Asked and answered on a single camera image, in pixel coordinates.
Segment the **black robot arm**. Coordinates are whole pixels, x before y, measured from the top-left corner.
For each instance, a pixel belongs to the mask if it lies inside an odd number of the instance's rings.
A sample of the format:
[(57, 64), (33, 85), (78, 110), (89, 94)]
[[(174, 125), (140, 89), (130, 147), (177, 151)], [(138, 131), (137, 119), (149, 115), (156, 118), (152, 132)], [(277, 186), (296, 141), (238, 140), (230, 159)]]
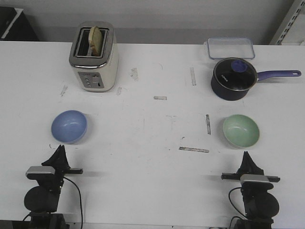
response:
[[(232, 207), (240, 214), (230, 220), (230, 229), (270, 229), (274, 223), (273, 217), (279, 212), (278, 200), (268, 191), (274, 188), (273, 183), (280, 181), (280, 177), (266, 176), (245, 151), (240, 168), (235, 173), (222, 173), (222, 180), (236, 180), (239, 187), (231, 189), (228, 199)], [(233, 203), (231, 194), (240, 190), (244, 203), (242, 213)]]
[(68, 229), (63, 214), (57, 213), (61, 189), (66, 175), (80, 175), (82, 168), (69, 166), (65, 146), (59, 145), (54, 154), (41, 166), (31, 166), (26, 171), (26, 178), (37, 181), (24, 197), (24, 206), (30, 211), (30, 229)]

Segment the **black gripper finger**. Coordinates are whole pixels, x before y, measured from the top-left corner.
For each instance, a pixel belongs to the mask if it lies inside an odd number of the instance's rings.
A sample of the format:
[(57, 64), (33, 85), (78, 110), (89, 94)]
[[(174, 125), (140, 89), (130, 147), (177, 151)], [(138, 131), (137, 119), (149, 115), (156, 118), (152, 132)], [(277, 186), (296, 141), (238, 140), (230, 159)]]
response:
[(62, 168), (70, 169), (71, 167), (69, 166), (68, 159), (66, 157), (66, 151), (64, 145), (61, 146), (61, 154), (62, 154)]
[(250, 154), (248, 151), (245, 152), (246, 156), (246, 169), (248, 174), (253, 174), (253, 175), (263, 175), (264, 170), (258, 167), (255, 162), (252, 160)]
[(42, 166), (51, 166), (51, 167), (54, 167), (57, 165), (57, 162), (59, 161), (60, 159), (60, 155), (61, 155), (61, 148), (62, 148), (62, 145), (59, 145), (58, 148), (55, 150), (55, 152), (53, 153), (53, 155), (48, 159), (46, 160), (45, 162), (42, 162)]
[(237, 174), (246, 174), (246, 173), (247, 173), (247, 152), (244, 151), (242, 162), (237, 170)]

